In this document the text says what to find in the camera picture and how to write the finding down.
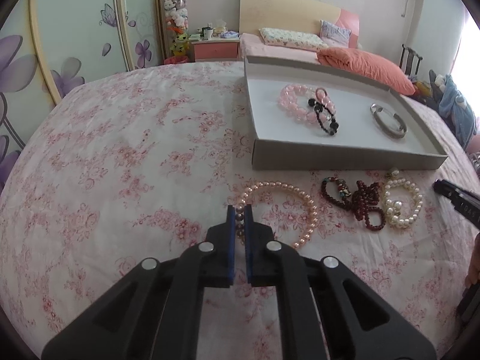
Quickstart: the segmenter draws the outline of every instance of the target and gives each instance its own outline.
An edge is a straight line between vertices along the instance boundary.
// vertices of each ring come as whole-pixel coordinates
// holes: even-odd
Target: cardboard tray
[[[245,79],[255,130],[252,167],[256,170],[438,169],[447,158],[440,142],[397,92],[372,79],[340,69],[272,57],[245,58]],[[300,83],[324,87],[335,103],[338,133],[299,122],[278,105],[280,90]],[[299,105],[308,109],[307,99]],[[407,124],[393,139],[375,122],[370,106],[379,104]]]

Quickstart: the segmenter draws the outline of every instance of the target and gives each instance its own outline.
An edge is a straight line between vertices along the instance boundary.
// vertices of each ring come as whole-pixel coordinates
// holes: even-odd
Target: floral bedsheet
[[[455,307],[476,229],[436,196],[446,178],[480,192],[467,156],[435,112],[413,103],[450,156],[409,171],[424,210],[411,229],[373,233],[320,194],[332,172],[256,172],[241,62],[168,65],[75,88],[33,135],[0,197],[0,302],[36,354],[145,257],[178,257],[246,185],[286,180],[314,197],[320,222],[301,254],[331,254],[428,337],[439,354],[455,336]],[[354,186],[384,172],[334,172]],[[291,243],[306,224],[292,195],[263,191],[254,215]],[[279,359],[273,288],[208,289],[199,359]]]

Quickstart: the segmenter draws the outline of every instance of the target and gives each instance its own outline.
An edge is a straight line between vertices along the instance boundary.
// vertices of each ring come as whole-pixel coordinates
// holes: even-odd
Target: jewelry
[[[297,96],[305,96],[308,98],[308,104],[313,111],[307,111],[298,105]],[[290,84],[280,91],[278,103],[290,114],[294,115],[297,120],[306,120],[309,123],[318,122],[320,127],[328,134],[334,135],[338,129],[338,123],[335,120],[335,104],[328,97],[326,90],[323,88],[313,88],[301,84]],[[330,121],[330,130],[327,130],[323,123]]]
[[[338,191],[342,199],[341,202],[328,194],[326,190],[328,182],[334,182],[338,185]],[[352,211],[355,219],[358,221],[365,219],[365,225],[368,230],[378,231],[383,229],[386,223],[383,210],[380,207],[369,207],[369,204],[376,205],[380,201],[380,194],[378,192],[378,188],[380,187],[379,183],[372,183],[368,187],[363,181],[359,180],[357,181],[357,187],[358,190],[351,194],[345,180],[336,177],[327,177],[322,181],[321,191],[322,195],[332,204],[346,211]],[[352,196],[351,202],[347,199],[350,196]],[[380,215],[380,225],[374,226],[370,223],[369,212],[378,212]]]
[[[305,204],[307,209],[306,211],[308,212],[308,224],[305,230],[305,234],[301,235],[300,239],[297,242],[292,243],[292,247],[297,249],[300,246],[305,245],[310,240],[311,235],[314,233],[314,229],[318,225],[317,206],[315,205],[315,202],[308,193],[302,191],[299,187],[295,187],[291,184],[282,183],[281,181],[258,182],[245,188],[244,193],[240,195],[237,201],[237,205],[235,206],[235,219],[237,221],[235,229],[237,230],[237,236],[242,240],[242,242],[244,242],[243,211],[245,209],[245,205],[247,204],[247,199],[252,193],[263,188],[279,188],[285,192],[293,192],[303,200],[303,203]]]
[[[405,121],[400,117],[398,114],[392,114],[390,111],[387,109],[383,108],[382,106],[378,104],[372,104],[370,107],[370,112],[373,115],[373,118],[377,122],[377,124],[380,126],[382,131],[387,134],[389,137],[395,138],[395,139],[400,139],[405,137],[405,134],[407,133],[407,125]],[[388,127],[385,122],[381,119],[381,117],[378,115],[380,112],[385,112],[386,114],[390,115],[395,119],[400,126],[395,130],[393,128]]]
[[[385,193],[383,194],[383,209],[385,211],[387,222],[397,228],[407,228],[418,219],[418,215],[423,207],[423,195],[420,193],[420,189],[417,188],[415,183],[408,181],[404,178],[399,178],[400,172],[398,169],[392,169],[387,173],[387,177],[390,180],[385,184]],[[411,215],[402,217],[400,210],[403,207],[403,203],[400,200],[393,201],[390,198],[390,191],[396,187],[403,187],[410,192],[415,202],[415,209]]]

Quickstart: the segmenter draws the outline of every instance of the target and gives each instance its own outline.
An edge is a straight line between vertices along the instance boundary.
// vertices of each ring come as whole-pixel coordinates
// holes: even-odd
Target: blue clothing
[[[465,150],[472,136],[477,134],[475,114],[449,74],[446,76],[445,85],[445,92],[438,104],[438,114],[443,119],[451,117],[455,124],[455,137]]]

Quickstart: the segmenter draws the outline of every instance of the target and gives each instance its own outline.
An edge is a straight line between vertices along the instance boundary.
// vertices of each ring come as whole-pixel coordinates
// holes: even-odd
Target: silver bracelet
[[[381,105],[378,105],[378,104],[372,104],[370,107],[370,111],[371,111],[371,114],[373,115],[373,118],[375,119],[377,124],[380,126],[382,131],[385,134],[387,134],[389,137],[392,137],[395,139],[400,139],[405,137],[405,134],[407,133],[407,125],[405,121],[400,117],[400,115],[392,114],[390,111],[388,111],[387,109],[383,108]],[[386,114],[393,117],[393,119],[395,119],[400,124],[398,129],[395,130],[388,127],[378,115],[380,112],[385,112]]]

